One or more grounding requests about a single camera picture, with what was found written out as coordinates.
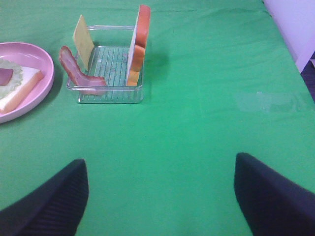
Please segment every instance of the toy bacon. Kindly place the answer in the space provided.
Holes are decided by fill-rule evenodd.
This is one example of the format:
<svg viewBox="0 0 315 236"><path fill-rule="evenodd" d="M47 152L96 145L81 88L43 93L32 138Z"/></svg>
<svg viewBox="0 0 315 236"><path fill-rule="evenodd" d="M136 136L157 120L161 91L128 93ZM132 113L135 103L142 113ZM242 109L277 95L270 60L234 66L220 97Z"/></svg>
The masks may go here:
<svg viewBox="0 0 315 236"><path fill-rule="evenodd" d="M106 86L106 81L102 76L90 76L82 73L70 49L63 46L60 49L59 61L67 72L70 80L76 86ZM104 91L83 91L83 94L103 95Z"/></svg>

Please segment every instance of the transparent tray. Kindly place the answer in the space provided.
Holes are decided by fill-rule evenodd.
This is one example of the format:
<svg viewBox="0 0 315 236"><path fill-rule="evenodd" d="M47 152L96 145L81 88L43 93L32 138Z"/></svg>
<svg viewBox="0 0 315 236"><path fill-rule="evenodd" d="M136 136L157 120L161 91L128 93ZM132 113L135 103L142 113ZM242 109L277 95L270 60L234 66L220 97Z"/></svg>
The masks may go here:
<svg viewBox="0 0 315 236"><path fill-rule="evenodd" d="M88 75L104 76L107 86L76 86L68 77L67 89L78 103L139 103L143 100L143 67L137 86L126 86L128 50L134 26L88 26L95 47L87 71L78 55L81 71ZM103 95L85 95L86 91L103 91Z"/></svg>

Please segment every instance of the bread slice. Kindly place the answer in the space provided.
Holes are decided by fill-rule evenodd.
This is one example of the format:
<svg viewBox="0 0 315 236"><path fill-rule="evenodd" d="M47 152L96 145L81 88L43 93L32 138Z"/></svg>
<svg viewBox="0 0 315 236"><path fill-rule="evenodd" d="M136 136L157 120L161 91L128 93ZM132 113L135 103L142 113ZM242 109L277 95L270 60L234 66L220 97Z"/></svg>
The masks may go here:
<svg viewBox="0 0 315 236"><path fill-rule="evenodd" d="M22 82L11 93L0 99L0 113L13 111L31 92L35 85L44 77L43 73L35 68L21 66Z"/></svg>
<svg viewBox="0 0 315 236"><path fill-rule="evenodd" d="M151 10L148 6L140 5L128 54L127 86L137 86L138 83L146 51L150 14Z"/></svg>

